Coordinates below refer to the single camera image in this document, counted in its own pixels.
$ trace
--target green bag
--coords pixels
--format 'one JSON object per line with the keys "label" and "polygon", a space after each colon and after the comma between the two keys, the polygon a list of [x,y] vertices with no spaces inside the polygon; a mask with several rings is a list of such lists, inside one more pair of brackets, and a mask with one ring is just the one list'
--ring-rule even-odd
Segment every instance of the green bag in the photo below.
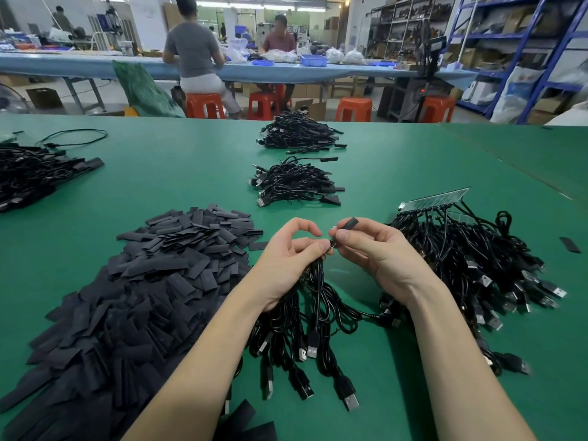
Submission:
{"label": "green bag", "polygon": [[116,77],[125,90],[129,106],[139,116],[157,118],[185,118],[183,110],[172,98],[158,87],[147,70],[140,63],[112,61]]}

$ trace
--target hand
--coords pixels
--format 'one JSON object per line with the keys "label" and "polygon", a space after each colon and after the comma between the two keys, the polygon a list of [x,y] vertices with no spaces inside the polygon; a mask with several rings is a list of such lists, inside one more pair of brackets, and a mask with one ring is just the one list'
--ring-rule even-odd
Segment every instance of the hand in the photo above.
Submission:
{"label": "hand", "polygon": [[245,278],[251,282],[254,293],[261,299],[263,311],[276,306],[280,297],[290,291],[308,265],[325,253],[333,253],[330,241],[326,239],[305,237],[293,240],[292,236],[299,230],[310,232],[315,237],[322,235],[312,221],[292,218],[269,240],[258,262]]}
{"label": "hand", "polygon": [[367,218],[357,220],[353,230],[341,229],[349,218],[341,220],[329,235],[337,238],[343,257],[369,271],[396,300],[407,304],[415,291],[441,282],[400,230]]}

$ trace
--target red shirt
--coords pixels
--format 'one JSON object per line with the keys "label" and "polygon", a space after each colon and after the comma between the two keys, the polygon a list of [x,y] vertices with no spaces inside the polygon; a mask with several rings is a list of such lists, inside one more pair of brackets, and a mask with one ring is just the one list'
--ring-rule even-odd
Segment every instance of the red shirt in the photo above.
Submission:
{"label": "red shirt", "polygon": [[279,49],[285,52],[296,51],[296,40],[294,40],[294,36],[288,31],[286,31],[286,35],[283,37],[277,36],[274,32],[270,32],[262,48],[266,51],[270,49]]}

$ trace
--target black hair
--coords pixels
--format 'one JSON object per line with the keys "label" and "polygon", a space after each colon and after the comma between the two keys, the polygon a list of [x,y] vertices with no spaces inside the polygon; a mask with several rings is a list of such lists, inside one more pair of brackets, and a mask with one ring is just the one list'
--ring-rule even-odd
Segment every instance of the black hair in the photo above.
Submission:
{"label": "black hair", "polygon": [[182,17],[192,17],[198,12],[196,0],[176,0]]}
{"label": "black hair", "polygon": [[274,23],[280,22],[284,25],[284,28],[288,25],[288,19],[284,14],[276,15],[276,18],[273,20]]}

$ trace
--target shelving rack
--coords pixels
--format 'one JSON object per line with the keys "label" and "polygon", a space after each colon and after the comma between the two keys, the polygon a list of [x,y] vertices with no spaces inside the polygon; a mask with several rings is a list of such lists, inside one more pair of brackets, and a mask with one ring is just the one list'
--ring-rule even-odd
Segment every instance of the shelving rack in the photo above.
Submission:
{"label": "shelving rack", "polygon": [[542,97],[546,88],[554,88],[557,90],[567,91],[567,92],[578,92],[582,89],[582,85],[574,85],[571,83],[559,83],[556,81],[549,81],[549,77],[552,75],[557,62],[562,57],[565,51],[588,51],[588,49],[584,48],[568,48],[567,46],[573,39],[588,39],[588,31],[578,31],[578,26],[584,15],[588,11],[588,0],[584,0],[578,6],[576,14],[574,15],[574,19],[570,23],[570,27],[568,28],[566,34],[563,36],[562,41],[555,49],[555,52],[551,55],[548,61],[547,68],[545,68],[545,72],[541,75],[541,78],[537,81],[537,85],[527,102],[527,106],[518,117],[517,124],[526,124],[527,118],[529,117],[529,113],[535,107],[537,101]]}
{"label": "shelving rack", "polygon": [[[394,3],[391,3],[390,5],[380,6],[380,7],[376,7],[374,9],[372,9],[369,13],[366,14],[366,17],[369,16],[370,18],[372,18],[374,14],[379,15],[378,21],[376,23],[372,23],[370,25],[372,36],[375,37],[378,35],[379,28],[385,28],[386,38],[385,39],[369,40],[368,44],[367,44],[367,49],[369,49],[371,44],[374,44],[374,43],[386,43],[386,48],[384,51],[384,56],[386,56],[387,51],[388,51],[388,46],[390,44],[394,44],[394,45],[400,44],[400,46],[398,46],[399,50],[403,49],[403,47],[406,44],[410,44],[410,45],[414,44],[413,42],[406,41],[406,32],[408,31],[409,24],[418,23],[424,19],[428,19],[431,23],[445,23],[445,24],[447,24],[449,22],[449,15],[447,15],[446,19],[439,19],[437,17],[432,16],[433,6],[435,6],[436,1],[437,0],[398,0]],[[430,9],[429,9],[428,16],[427,16],[427,14],[423,14],[423,15],[419,15],[419,16],[415,16],[415,17],[411,16],[413,7],[415,5],[420,5],[421,3],[429,3]],[[404,7],[408,7],[408,16],[403,19],[398,19],[397,18],[397,10],[400,10],[401,8],[404,8]],[[387,16],[390,13],[391,13],[391,17],[388,20]],[[385,14],[387,21],[382,21],[384,18],[383,14]],[[395,25],[404,25],[404,31],[402,33],[401,39],[391,37],[392,31],[393,31]]]}
{"label": "shelving rack", "polygon": [[[470,3],[464,4],[464,1],[465,0],[460,0],[460,2],[459,2],[458,12],[455,15],[453,27],[451,28],[451,32],[450,32],[449,38],[447,40],[448,45],[452,43],[453,39],[461,39],[461,41],[464,39],[465,40],[479,40],[479,39],[518,40],[518,46],[516,48],[514,56],[504,71],[488,71],[488,70],[464,68],[464,69],[469,69],[469,70],[475,71],[475,72],[479,73],[481,76],[490,77],[492,79],[500,80],[500,85],[499,85],[498,91],[496,93],[496,96],[494,97],[494,99],[492,100],[492,102],[489,105],[476,105],[474,103],[470,103],[470,102],[467,102],[464,100],[458,101],[458,105],[461,105],[467,109],[482,113],[484,115],[484,117],[489,119],[492,117],[492,113],[494,111],[494,108],[496,107],[496,103],[500,99],[500,96],[501,96],[502,92],[504,91],[504,88],[506,87],[506,82],[507,82],[509,76],[511,75],[512,71],[515,69],[516,65],[518,64],[519,59],[521,58],[521,55],[523,54],[523,51],[527,47],[529,39],[533,39],[533,38],[551,39],[551,40],[556,39],[558,44],[561,43],[562,36],[533,37],[532,31],[535,28],[535,26],[537,26],[537,22],[541,16],[543,8],[545,7],[545,4],[547,2],[561,3],[561,2],[567,1],[567,0],[490,0],[490,1],[486,1],[486,2],[478,2],[475,12],[473,10],[475,3],[470,2]],[[483,11],[483,15],[487,15],[489,13],[489,11],[494,8],[514,7],[514,6],[520,6],[520,5],[532,5],[533,3],[537,3],[537,6],[536,6],[535,11],[533,13],[533,17],[531,19],[531,22],[525,28],[524,31],[521,31],[518,33],[511,33],[511,34],[470,33],[467,35],[467,37],[464,37],[463,35],[455,34],[455,32],[458,28],[461,28],[462,26],[466,25],[468,23],[468,21],[470,21],[472,16],[475,15],[475,13],[479,12],[480,10]],[[578,6],[576,8],[576,12],[574,13],[574,16],[576,16],[577,10],[580,8],[580,5],[581,5],[581,3],[578,4]],[[464,21],[463,23],[458,25],[459,15],[461,14],[462,11],[464,11],[466,9],[472,9],[472,12],[470,13],[470,16],[467,18],[466,21]]]}

